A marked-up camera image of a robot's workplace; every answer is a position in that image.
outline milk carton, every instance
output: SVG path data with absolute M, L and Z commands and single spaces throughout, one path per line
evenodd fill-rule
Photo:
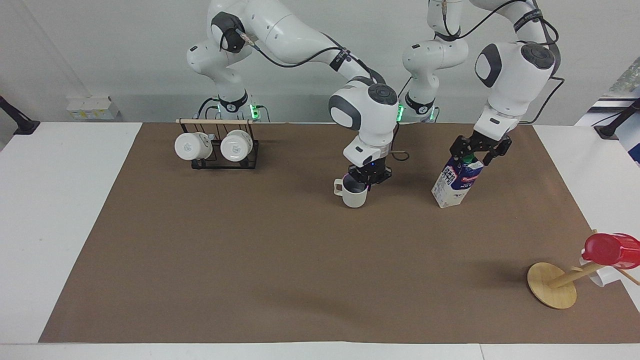
M 442 170 L 431 193 L 441 208 L 460 205 L 484 168 L 482 161 L 470 155 L 459 161 L 453 158 Z

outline brown paper mat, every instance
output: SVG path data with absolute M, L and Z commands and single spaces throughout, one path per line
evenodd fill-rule
M 462 206 L 430 189 L 467 125 L 403 126 L 361 209 L 332 193 L 355 133 L 258 125 L 258 169 L 191 170 L 175 124 L 145 124 L 42 342 L 637 343 L 617 282 L 540 304 L 527 268 L 578 265 L 591 229 L 531 127 Z

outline white mug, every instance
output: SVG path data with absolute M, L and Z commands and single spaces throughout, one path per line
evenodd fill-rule
M 349 174 L 333 182 L 333 193 L 342 197 L 344 204 L 350 208 L 363 206 L 367 200 L 367 192 L 367 186 Z
M 586 265 L 589 261 L 580 258 L 580 265 Z M 604 288 L 606 285 L 622 280 L 622 275 L 613 267 L 605 266 L 598 271 L 589 274 L 589 278 L 593 281 L 594 284 L 598 285 L 601 288 Z
M 175 153 L 183 160 L 200 160 L 211 156 L 213 146 L 205 133 L 184 133 L 175 139 Z
M 252 150 L 253 139 L 243 130 L 229 131 L 220 144 L 222 156 L 234 163 L 244 160 Z

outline wooden stick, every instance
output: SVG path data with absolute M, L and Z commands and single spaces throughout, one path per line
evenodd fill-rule
M 631 274 L 619 268 L 617 268 L 616 270 L 619 271 L 622 275 L 624 275 L 627 279 L 631 280 L 634 284 L 640 286 L 640 281 L 636 280 L 636 278 L 631 276 Z
M 549 281 L 549 283 L 547 284 L 550 288 L 552 289 L 557 289 L 560 288 L 564 285 L 567 285 L 570 282 L 576 281 L 577 279 L 580 279 L 581 277 L 585 277 L 589 274 L 592 274 L 596 271 L 598 271 L 599 269 L 603 268 L 604 265 L 599 265 L 596 263 L 588 263 L 586 265 L 580 266 L 579 269 L 580 271 L 577 270 L 571 270 L 568 273 L 560 276 L 560 277 L 556 277 L 555 279 Z
M 253 120 L 177 119 L 177 124 L 252 125 Z

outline round wooden base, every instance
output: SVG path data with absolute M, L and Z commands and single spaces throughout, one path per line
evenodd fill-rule
M 533 295 L 544 305 L 554 309 L 568 309 L 577 300 L 573 283 L 570 282 L 556 289 L 547 285 L 551 280 L 562 275 L 564 275 L 564 271 L 553 264 L 537 263 L 530 267 L 527 282 Z

